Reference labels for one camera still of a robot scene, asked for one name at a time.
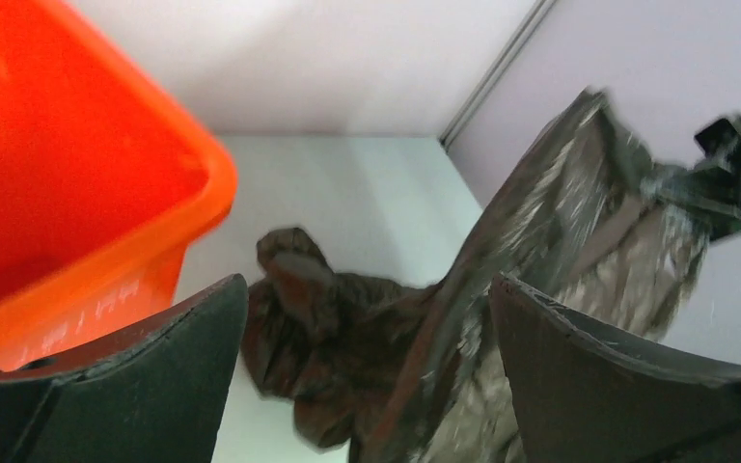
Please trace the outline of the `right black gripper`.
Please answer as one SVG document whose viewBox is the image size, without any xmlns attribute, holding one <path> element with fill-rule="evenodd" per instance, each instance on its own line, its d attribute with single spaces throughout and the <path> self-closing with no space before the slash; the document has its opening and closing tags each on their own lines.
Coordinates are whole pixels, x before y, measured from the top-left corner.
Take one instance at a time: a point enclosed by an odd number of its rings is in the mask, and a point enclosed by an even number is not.
<svg viewBox="0 0 741 463">
<path fill-rule="evenodd" d="M 741 234 L 741 113 L 719 117 L 694 140 L 712 165 L 659 166 L 641 180 L 640 191 L 712 224 L 713 242 Z"/>
</svg>

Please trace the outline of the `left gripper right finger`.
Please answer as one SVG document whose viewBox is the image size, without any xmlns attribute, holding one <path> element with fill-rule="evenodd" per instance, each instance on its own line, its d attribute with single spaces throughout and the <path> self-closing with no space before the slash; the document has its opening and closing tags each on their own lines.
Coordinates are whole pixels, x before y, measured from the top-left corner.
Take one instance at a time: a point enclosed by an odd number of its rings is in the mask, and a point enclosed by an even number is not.
<svg viewBox="0 0 741 463">
<path fill-rule="evenodd" d="M 741 462 L 741 365 L 646 340 L 508 276 L 490 312 L 531 462 Z"/>
</svg>

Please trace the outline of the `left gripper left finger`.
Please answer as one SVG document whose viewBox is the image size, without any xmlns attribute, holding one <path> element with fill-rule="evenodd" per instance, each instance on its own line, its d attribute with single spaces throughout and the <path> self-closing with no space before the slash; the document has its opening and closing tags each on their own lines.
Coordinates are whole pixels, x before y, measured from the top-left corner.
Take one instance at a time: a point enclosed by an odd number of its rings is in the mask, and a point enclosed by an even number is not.
<svg viewBox="0 0 741 463">
<path fill-rule="evenodd" d="M 245 326 L 232 274 L 167 311 L 0 370 L 0 462 L 208 462 Z"/>
</svg>

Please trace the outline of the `black plastic trash bag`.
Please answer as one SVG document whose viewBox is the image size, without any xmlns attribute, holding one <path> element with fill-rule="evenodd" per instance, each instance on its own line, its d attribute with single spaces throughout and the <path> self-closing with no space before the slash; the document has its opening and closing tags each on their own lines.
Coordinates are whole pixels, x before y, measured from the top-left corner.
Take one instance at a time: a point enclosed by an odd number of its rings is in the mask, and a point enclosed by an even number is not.
<svg viewBox="0 0 741 463">
<path fill-rule="evenodd" d="M 426 287 L 334 270 L 299 227 L 256 245 L 243 361 L 299 435 L 352 462 L 521 462 L 489 311 L 500 275 L 649 340 L 697 283 L 710 230 L 655 199 L 655 162 L 586 89 L 546 124 Z"/>
</svg>

